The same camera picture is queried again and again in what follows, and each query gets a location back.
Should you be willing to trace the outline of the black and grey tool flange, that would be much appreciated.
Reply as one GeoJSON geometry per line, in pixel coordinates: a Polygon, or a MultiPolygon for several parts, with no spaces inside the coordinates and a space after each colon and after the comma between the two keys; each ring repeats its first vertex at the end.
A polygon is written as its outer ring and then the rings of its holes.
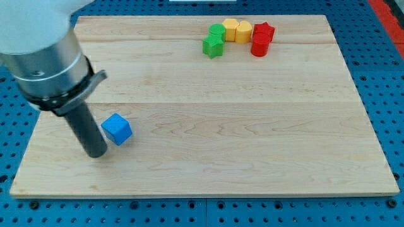
{"type": "Polygon", "coordinates": [[[86,57],[88,73],[81,82],[74,88],[58,96],[33,96],[23,91],[19,86],[21,94],[28,103],[36,110],[51,111],[58,117],[66,115],[68,112],[82,104],[95,90],[95,88],[105,79],[107,73],[100,70],[95,73],[88,57],[86,57]]]}

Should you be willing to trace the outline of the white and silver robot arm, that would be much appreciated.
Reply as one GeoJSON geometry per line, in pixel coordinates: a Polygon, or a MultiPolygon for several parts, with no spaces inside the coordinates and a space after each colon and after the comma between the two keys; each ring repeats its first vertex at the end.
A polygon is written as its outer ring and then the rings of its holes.
{"type": "Polygon", "coordinates": [[[107,75],[93,70],[70,22],[91,2],[1,1],[1,64],[33,108],[64,117],[87,155],[98,158],[107,144],[85,100],[107,75]]]}

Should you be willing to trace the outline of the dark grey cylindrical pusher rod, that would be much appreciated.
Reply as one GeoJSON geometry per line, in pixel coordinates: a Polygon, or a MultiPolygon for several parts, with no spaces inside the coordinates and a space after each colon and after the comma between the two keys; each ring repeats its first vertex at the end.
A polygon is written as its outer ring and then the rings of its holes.
{"type": "Polygon", "coordinates": [[[64,118],[87,155],[99,158],[107,151],[107,143],[85,102],[69,111],[64,118]]]}

